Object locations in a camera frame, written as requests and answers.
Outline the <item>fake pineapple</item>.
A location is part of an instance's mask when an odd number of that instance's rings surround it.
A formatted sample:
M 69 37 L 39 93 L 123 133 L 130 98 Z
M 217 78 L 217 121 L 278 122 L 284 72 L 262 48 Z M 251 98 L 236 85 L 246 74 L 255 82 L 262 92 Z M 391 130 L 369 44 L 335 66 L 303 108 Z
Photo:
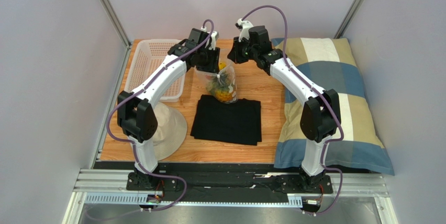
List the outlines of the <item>fake pineapple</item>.
M 224 72 L 218 75 L 209 75 L 206 77 L 206 90 L 218 101 L 230 104 L 237 101 L 237 88 L 235 75 Z

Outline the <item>clear zip top bag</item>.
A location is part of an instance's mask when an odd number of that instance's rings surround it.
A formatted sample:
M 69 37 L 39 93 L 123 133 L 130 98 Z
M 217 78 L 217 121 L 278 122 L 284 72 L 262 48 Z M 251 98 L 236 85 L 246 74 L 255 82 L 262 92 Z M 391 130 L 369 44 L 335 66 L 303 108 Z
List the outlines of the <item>clear zip top bag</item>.
M 224 104 L 235 103 L 237 97 L 236 73 L 231 64 L 225 64 L 218 73 L 209 73 L 195 69 L 198 79 L 206 91 Z

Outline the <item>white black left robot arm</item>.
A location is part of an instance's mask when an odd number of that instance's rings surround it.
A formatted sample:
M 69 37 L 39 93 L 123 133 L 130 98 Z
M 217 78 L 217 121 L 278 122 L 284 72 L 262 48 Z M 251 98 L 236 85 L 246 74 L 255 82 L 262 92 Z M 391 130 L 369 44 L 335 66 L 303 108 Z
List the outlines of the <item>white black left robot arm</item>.
M 192 67 L 218 70 L 220 49 L 216 47 L 219 33 L 193 28 L 188 38 L 169 48 L 160 66 L 130 92 L 118 95 L 117 125 L 126 135 L 135 157 L 134 181 L 155 188 L 161 179 L 178 180 L 177 176 L 155 173 L 158 159 L 155 156 L 153 137 L 159 127 L 155 107 L 168 88 Z

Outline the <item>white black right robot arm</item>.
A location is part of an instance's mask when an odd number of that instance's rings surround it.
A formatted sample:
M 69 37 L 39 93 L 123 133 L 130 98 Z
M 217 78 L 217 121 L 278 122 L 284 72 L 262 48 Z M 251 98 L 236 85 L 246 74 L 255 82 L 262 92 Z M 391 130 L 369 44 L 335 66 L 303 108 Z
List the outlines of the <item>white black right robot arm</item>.
M 305 192 L 318 189 L 325 177 L 326 146 L 341 123 L 338 93 L 325 90 L 305 76 L 285 52 L 275 49 L 264 26 L 248 21 L 236 23 L 239 36 L 233 40 L 228 59 L 236 64 L 254 61 L 267 75 L 282 83 L 303 107 L 300 129 L 306 137 L 298 186 Z

